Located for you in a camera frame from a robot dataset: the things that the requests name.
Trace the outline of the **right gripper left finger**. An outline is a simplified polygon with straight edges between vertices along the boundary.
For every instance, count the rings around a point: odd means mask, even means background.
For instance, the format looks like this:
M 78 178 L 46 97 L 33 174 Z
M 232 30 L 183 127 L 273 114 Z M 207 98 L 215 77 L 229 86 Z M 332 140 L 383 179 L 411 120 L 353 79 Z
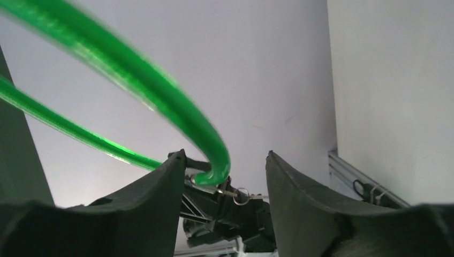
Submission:
M 173 256 L 186 155 L 91 204 L 1 203 L 1 256 Z

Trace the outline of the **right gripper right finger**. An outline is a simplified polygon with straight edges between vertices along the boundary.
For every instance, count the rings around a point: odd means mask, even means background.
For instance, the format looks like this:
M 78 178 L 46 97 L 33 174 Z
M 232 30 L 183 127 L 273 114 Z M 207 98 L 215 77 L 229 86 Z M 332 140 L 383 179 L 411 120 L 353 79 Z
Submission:
M 267 187 L 280 256 L 453 256 L 453 205 L 392 209 L 342 195 L 274 152 Z

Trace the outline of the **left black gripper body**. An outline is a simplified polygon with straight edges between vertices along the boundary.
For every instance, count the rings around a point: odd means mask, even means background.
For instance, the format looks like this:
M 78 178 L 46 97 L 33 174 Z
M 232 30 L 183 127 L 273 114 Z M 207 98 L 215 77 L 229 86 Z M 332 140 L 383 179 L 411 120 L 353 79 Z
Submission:
M 211 164 L 187 158 L 185 165 L 180 217 L 189 247 L 240 238 L 247 253 L 276 251 L 270 204 L 266 200 L 252 200 L 238 206 L 232 197 L 216 192 L 238 189 L 231 185 L 231 178 L 215 186 L 198 186 L 192 178 L 208 172 Z

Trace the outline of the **green cable lock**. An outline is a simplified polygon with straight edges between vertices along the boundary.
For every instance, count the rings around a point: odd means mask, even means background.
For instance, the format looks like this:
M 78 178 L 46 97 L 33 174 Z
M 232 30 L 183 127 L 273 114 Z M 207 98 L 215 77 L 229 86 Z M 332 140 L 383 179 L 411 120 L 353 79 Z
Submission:
M 230 155 L 207 117 L 175 80 L 94 16 L 67 1 L 1 1 L 1 11 L 46 36 L 177 127 L 211 164 L 210 170 L 193 177 L 194 184 L 212 186 L 227 179 Z M 81 127 L 13 87 L 5 78 L 1 79 L 1 99 L 120 161 L 150 171 L 160 164 Z

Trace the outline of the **silver green-lock keys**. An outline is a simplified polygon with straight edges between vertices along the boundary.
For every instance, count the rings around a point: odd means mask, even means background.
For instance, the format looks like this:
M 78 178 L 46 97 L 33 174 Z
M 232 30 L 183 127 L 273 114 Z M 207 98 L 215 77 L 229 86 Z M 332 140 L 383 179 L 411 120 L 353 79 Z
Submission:
M 217 193 L 232 197 L 233 202 L 238 206 L 244 206 L 252 200 L 267 200 L 268 195 L 251 194 L 246 188 L 240 187 L 233 191 L 217 189 Z

